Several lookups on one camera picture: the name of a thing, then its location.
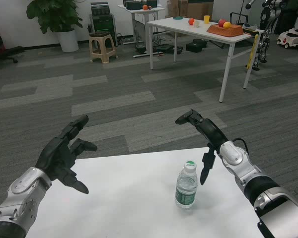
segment table leg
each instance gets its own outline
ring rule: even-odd
[[[257,43],[256,43],[256,46],[255,46],[255,49],[254,49],[254,52],[253,52],[253,57],[252,57],[251,62],[250,62],[250,67],[249,67],[249,69],[247,70],[247,73],[246,73],[244,86],[243,86],[244,89],[247,88],[247,84],[248,84],[248,81],[249,81],[250,73],[251,73],[252,68],[253,68],[253,64],[254,64],[254,61],[255,61],[256,52],[257,52],[257,48],[258,48],[258,45],[259,45],[259,42],[260,42],[261,35],[262,34],[259,34],[258,37],[257,37]]]
[[[149,51],[149,14],[145,13],[145,29],[146,29],[146,51]]]
[[[220,103],[223,102],[223,100],[224,100],[224,93],[225,93],[230,63],[232,61],[232,56],[234,55],[234,48],[235,48],[235,43],[229,45],[226,66],[225,66],[225,72],[224,72],[224,77],[223,77],[223,83],[222,83],[222,89],[221,89],[221,94],[220,94],[220,99],[219,99]]]
[[[152,26],[149,26],[150,69],[153,70]]]
[[[177,62],[177,39],[178,39],[178,33],[174,32],[174,62]]]

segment bottle label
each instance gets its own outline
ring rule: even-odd
[[[181,203],[182,205],[190,205],[194,202],[194,197],[195,197],[195,193],[191,194],[191,195],[186,195],[181,193],[178,188],[176,188],[175,191],[175,199],[177,199],[177,201],[179,203]]]

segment orange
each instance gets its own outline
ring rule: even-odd
[[[193,22],[194,22],[194,19],[193,18],[190,18],[189,19],[189,25],[193,25]]]
[[[227,21],[226,23],[224,23],[223,27],[224,27],[225,29],[227,29],[227,28],[231,28],[231,27],[232,27],[232,24],[231,24],[229,21]]]

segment orange tray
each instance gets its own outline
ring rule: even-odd
[[[226,36],[226,37],[240,36],[244,34],[242,26],[235,25],[235,24],[232,24],[232,27],[227,29],[223,27],[219,27],[218,24],[211,25],[208,28],[207,32],[214,33],[221,36]]]

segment yellow fruit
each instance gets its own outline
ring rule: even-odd
[[[232,27],[232,24],[231,24],[229,21],[227,21],[226,23],[224,23],[223,27],[224,27],[225,29],[227,29],[227,28],[231,28],[231,27]]]

